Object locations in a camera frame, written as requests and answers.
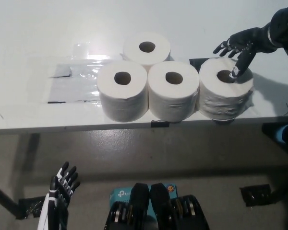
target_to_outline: gray floor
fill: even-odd
[[[288,230],[288,198],[246,208],[240,187],[278,186],[288,155],[260,125],[104,130],[0,136],[0,188],[14,200],[43,196],[63,162],[82,185],[70,204],[69,229],[103,229],[110,192],[135,182],[176,183],[195,195],[211,230]],[[14,220],[0,206],[0,230],[34,230],[38,219]]]

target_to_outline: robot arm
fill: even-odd
[[[256,53],[272,53],[278,48],[288,48],[288,7],[277,11],[271,22],[264,27],[244,30],[230,36],[213,53],[222,50],[220,56],[223,57],[231,52],[228,56],[230,58],[240,53],[236,66],[229,75],[229,82],[234,82],[246,71]]]
[[[69,163],[60,168],[58,174],[51,178],[49,193],[46,195],[37,230],[66,230],[68,220],[68,205],[80,182],[76,167],[72,167],[66,174]]]

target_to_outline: paper towel roll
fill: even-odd
[[[136,120],[148,109],[147,72],[137,63],[116,61],[102,67],[97,87],[102,108],[114,121]]]
[[[218,77],[229,74],[236,62],[230,58],[212,58],[200,69],[199,111],[213,120],[231,120],[243,113],[253,91],[252,72],[247,71],[235,83],[222,82]]]
[[[167,61],[149,70],[149,108],[161,120],[179,122],[193,114],[198,89],[198,72],[191,65]]]
[[[142,32],[126,40],[123,58],[141,64],[147,72],[154,65],[170,59],[168,40],[156,33]]]

